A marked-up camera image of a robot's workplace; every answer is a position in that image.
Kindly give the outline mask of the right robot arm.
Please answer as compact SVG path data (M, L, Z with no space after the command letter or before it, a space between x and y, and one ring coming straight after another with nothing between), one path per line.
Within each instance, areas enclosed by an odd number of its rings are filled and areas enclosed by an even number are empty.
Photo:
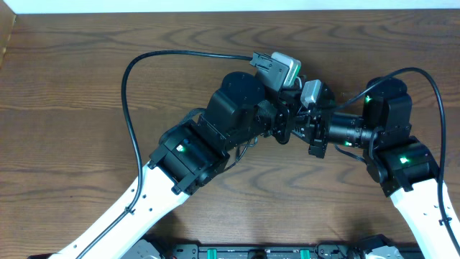
M412 231L425 258L459 257L459 219L443 179L445 158L435 160L412 136L412 99L400 79L371 80L362 93L362 115L343 114L334 95L319 80L302 87L294 134L306 141L309 154L323 158L328 145L360 148L357 159L391 199Z

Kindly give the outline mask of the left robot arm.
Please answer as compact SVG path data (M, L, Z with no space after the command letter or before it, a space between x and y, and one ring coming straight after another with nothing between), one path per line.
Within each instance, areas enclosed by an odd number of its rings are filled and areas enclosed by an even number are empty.
M205 109L161 136L128 190L80 237L49 258L122 258L166 214L229 168L229 151L260 135L285 144L302 109L301 77L289 85L259 75L224 77Z

